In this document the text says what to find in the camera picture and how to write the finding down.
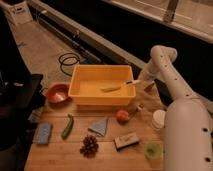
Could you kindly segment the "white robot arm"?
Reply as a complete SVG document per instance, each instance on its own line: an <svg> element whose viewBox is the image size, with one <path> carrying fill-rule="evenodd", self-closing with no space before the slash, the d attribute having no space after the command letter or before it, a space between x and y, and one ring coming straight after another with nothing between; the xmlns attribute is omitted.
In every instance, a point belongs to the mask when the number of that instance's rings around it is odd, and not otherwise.
<svg viewBox="0 0 213 171"><path fill-rule="evenodd" d="M165 115L164 171L213 171L213 119L172 62L177 50L155 45L140 73L143 81L161 74L173 102Z"/></svg>

